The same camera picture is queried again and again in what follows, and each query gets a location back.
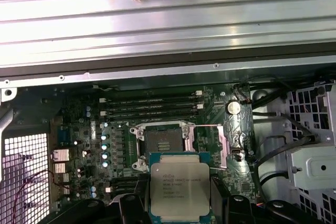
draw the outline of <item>chip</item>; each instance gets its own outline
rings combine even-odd
[[[199,222],[209,214],[210,170],[198,155],[161,155],[150,173],[151,214],[162,222]]]
[[[242,187],[242,191],[250,191],[250,188],[251,188],[251,186],[250,186],[250,184],[249,183],[242,183],[242,185],[241,185]]]

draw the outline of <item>capacitor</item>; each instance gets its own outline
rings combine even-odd
[[[109,164],[110,164],[109,161],[104,161],[104,162],[102,163],[102,166],[103,166],[104,168],[107,168],[107,167],[109,166]]]
[[[83,154],[84,154],[84,155],[91,154],[91,150],[86,150],[86,151],[83,151]]]
[[[107,159],[110,156],[109,153],[105,152],[101,155],[102,159]]]
[[[84,177],[84,176],[85,176],[85,172],[81,172],[81,173],[77,174],[77,177],[78,177],[78,178],[82,178],[82,177]]]
[[[231,115],[238,115],[241,111],[241,106],[238,101],[230,101],[226,104],[226,111]]]
[[[106,151],[108,147],[110,147],[109,144],[103,144],[103,145],[101,145],[101,149],[102,149],[103,151]]]
[[[77,169],[77,172],[78,172],[78,173],[84,172],[84,167],[79,167],[79,168]]]
[[[103,141],[108,139],[110,137],[109,134],[102,134],[102,136],[100,137]]]

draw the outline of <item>mesh grille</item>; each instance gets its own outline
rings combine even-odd
[[[1,224],[13,223],[17,192],[32,175],[48,169],[47,134],[5,139],[4,180],[0,184]],[[37,175],[21,190],[16,203],[16,224],[38,223],[49,214],[49,174]]]
[[[289,100],[290,117],[308,129],[329,130],[327,97],[318,96],[317,88],[292,92]],[[292,137],[296,141],[302,132],[292,125]]]
[[[321,208],[321,216],[324,223],[336,224],[336,200],[322,194],[323,208]]]
[[[307,190],[303,190],[299,188],[301,193],[300,193],[300,204],[301,204],[301,209],[305,211],[306,213],[314,216],[315,218],[319,217],[318,213],[318,207],[316,202],[310,198],[309,192]]]

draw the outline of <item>aluminum ribbed panel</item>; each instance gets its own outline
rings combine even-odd
[[[0,0],[0,67],[336,40],[336,0]]]

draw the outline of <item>cable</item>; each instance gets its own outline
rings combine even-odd
[[[284,177],[286,179],[288,179],[288,172],[278,172],[278,173],[273,173],[271,175],[268,175],[267,177],[265,177],[260,184],[263,186],[264,183],[266,183],[267,181],[269,181],[272,178],[277,178],[277,177]]]
[[[260,152],[260,149],[261,149],[261,146],[264,144],[265,141],[267,141],[268,139],[272,139],[272,138],[275,138],[275,139],[283,139],[284,140],[284,144],[287,144],[287,141],[286,141],[286,137],[283,136],[283,135],[275,135],[275,136],[268,136],[266,138],[264,138],[263,140],[260,141],[257,149],[256,149],[256,156],[259,156],[259,152]]]
[[[253,77],[246,79],[245,81],[242,81],[239,83],[239,85],[247,84],[248,81],[257,79],[257,78],[263,78],[263,77],[273,77],[274,76],[260,76],[260,77]],[[291,80],[285,80],[282,81],[279,78],[276,77],[276,80],[278,83],[281,83],[281,86],[276,86],[275,83],[253,83],[250,85],[251,90],[256,89],[262,89],[262,88],[278,88],[277,90],[273,91],[272,93],[258,99],[257,101],[254,101],[252,103],[252,109],[259,108],[261,106],[265,106],[269,102],[277,99],[280,96],[286,95],[290,91],[296,91],[298,89],[304,89],[311,86],[314,86],[316,82],[319,82],[319,84],[327,84],[332,82],[332,80],[336,79],[336,71],[335,71],[335,65],[329,68],[323,68],[317,70],[313,74],[306,74],[304,76],[300,76],[298,78],[292,78]]]
[[[253,115],[276,116],[277,113],[254,112]],[[258,188],[260,196],[261,196],[261,198],[263,199],[264,202],[267,202],[267,199],[266,199],[265,193],[262,189],[263,187],[262,187],[262,184],[261,184],[260,178],[259,178],[259,166],[262,165],[263,163],[265,163],[266,161],[270,160],[271,158],[275,157],[276,155],[280,154],[280,153],[283,153],[283,152],[288,151],[290,149],[300,147],[300,146],[303,146],[303,145],[309,143],[311,141],[311,137],[313,136],[313,134],[306,127],[302,126],[299,122],[295,121],[294,119],[292,119],[288,115],[281,113],[280,117],[289,120],[294,126],[296,126],[299,130],[301,130],[302,134],[303,134],[303,137],[300,138],[299,140],[295,141],[295,142],[285,144],[285,145],[267,153],[264,157],[254,161],[252,164],[250,164],[250,171],[251,171],[253,182],[255,183],[256,187]]]
[[[274,76],[272,74],[264,74],[262,76],[254,76],[254,77],[245,79],[245,80],[243,80],[239,83],[239,86],[242,87],[243,85],[247,84],[248,82],[256,80],[256,79],[270,78],[270,77],[275,79],[276,82],[282,84],[283,86],[287,87],[288,89],[292,89],[292,87],[289,84],[287,84],[286,82],[282,81],[280,78],[278,78],[277,76]]]
[[[15,200],[14,200],[14,205],[13,205],[13,216],[12,216],[12,224],[15,224],[15,212],[16,212],[16,204],[17,204],[17,199],[19,198],[19,195],[21,193],[21,191],[25,188],[26,185],[28,185],[29,183],[31,183],[33,181],[33,178],[35,178],[37,175],[41,174],[41,173],[44,173],[44,172],[48,172],[48,173],[51,173],[51,176],[52,176],[52,183],[56,186],[59,186],[59,187],[63,187],[65,189],[70,189],[69,187],[66,187],[66,186],[63,186],[63,185],[60,185],[58,183],[55,182],[55,175],[52,171],[50,170],[41,170],[33,175],[31,175],[26,182],[24,182],[24,184],[20,187],[19,191],[17,191],[16,195],[15,195]]]

